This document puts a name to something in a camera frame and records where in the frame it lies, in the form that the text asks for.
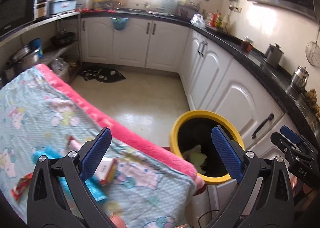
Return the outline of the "person's right hand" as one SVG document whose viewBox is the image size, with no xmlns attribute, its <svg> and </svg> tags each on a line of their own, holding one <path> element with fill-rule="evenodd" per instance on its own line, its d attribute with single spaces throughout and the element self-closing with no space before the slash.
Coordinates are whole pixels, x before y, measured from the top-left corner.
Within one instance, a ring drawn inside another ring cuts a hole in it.
<svg viewBox="0 0 320 228">
<path fill-rule="evenodd" d="M 313 188 L 309 187 L 307 184 L 304 184 L 304 182 L 295 176 L 291 178 L 290 182 L 294 198 L 302 199 L 313 191 Z"/>
</svg>

